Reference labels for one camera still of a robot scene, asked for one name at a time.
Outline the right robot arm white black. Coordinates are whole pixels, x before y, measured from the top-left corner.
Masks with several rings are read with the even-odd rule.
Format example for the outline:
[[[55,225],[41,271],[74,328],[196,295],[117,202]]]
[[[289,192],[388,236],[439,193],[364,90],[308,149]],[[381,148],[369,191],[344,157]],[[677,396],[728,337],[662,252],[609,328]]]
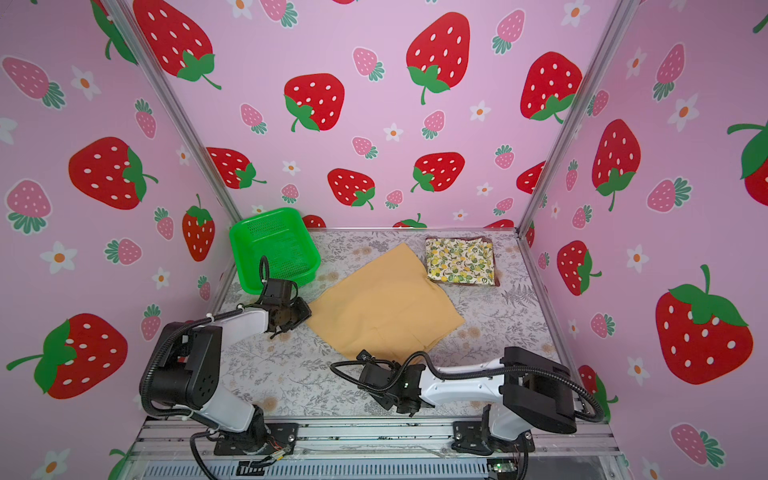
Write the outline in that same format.
[[[437,367],[425,351],[398,363],[363,350],[354,360],[332,363],[330,370],[399,414],[482,402],[480,439],[467,449],[475,455],[505,448],[532,429],[570,435],[579,420],[606,419],[596,396],[567,367],[521,347],[507,347],[501,358],[486,363],[446,368]]]

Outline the tan cloth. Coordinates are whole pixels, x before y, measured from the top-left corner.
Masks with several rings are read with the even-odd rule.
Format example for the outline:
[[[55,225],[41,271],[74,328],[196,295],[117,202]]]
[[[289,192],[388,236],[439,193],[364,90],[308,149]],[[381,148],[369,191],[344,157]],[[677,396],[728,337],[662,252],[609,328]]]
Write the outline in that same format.
[[[310,309],[309,327],[348,360],[365,350],[402,363],[465,323],[405,244],[325,291]]]

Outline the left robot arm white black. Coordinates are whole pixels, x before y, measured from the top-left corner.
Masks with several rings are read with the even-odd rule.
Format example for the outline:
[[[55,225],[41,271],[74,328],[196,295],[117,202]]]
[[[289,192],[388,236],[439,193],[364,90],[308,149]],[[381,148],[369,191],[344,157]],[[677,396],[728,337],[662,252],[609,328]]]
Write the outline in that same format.
[[[232,393],[220,380],[222,352],[254,335],[272,338],[311,317],[297,283],[273,277],[267,257],[259,262],[262,290],[251,304],[163,328],[139,383],[144,411],[154,418],[185,417],[245,453],[287,450],[264,420],[263,409]]]

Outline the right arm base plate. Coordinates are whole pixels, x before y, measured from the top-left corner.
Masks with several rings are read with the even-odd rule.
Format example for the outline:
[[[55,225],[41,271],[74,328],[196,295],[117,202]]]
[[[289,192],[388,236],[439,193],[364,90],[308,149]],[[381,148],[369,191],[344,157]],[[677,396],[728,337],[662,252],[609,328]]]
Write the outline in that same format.
[[[490,434],[490,428],[481,421],[456,421],[452,426],[451,450],[476,456],[501,453],[532,453],[535,451],[532,436],[525,432],[515,440],[503,440]]]

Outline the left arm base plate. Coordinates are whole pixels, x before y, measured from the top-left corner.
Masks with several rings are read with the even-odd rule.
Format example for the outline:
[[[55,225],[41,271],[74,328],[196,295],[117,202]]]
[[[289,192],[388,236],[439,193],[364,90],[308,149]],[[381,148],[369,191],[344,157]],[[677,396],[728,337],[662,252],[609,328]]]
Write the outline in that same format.
[[[216,440],[213,455],[216,457],[261,456],[275,453],[291,455],[298,439],[298,423],[268,422],[248,431],[221,432]]]

